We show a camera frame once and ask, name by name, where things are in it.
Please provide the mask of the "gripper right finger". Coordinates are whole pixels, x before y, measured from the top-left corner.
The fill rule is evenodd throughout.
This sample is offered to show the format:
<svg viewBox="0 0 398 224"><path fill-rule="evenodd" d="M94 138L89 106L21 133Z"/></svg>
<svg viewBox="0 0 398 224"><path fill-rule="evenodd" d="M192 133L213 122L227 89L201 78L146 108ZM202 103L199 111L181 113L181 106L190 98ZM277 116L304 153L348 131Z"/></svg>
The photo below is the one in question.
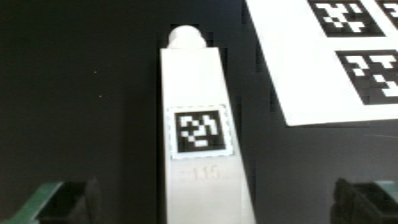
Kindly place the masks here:
<svg viewBox="0 0 398 224"><path fill-rule="evenodd" d="M398 224L398 181L336 181L330 224Z"/></svg>

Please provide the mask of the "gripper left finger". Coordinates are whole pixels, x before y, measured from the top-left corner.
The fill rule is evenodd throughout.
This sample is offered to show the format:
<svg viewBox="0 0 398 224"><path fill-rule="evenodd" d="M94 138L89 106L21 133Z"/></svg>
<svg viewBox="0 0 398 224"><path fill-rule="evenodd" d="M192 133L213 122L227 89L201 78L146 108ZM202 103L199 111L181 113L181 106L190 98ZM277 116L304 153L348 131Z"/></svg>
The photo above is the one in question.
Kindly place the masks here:
<svg viewBox="0 0 398 224"><path fill-rule="evenodd" d="M44 183L5 224L103 224L98 179Z"/></svg>

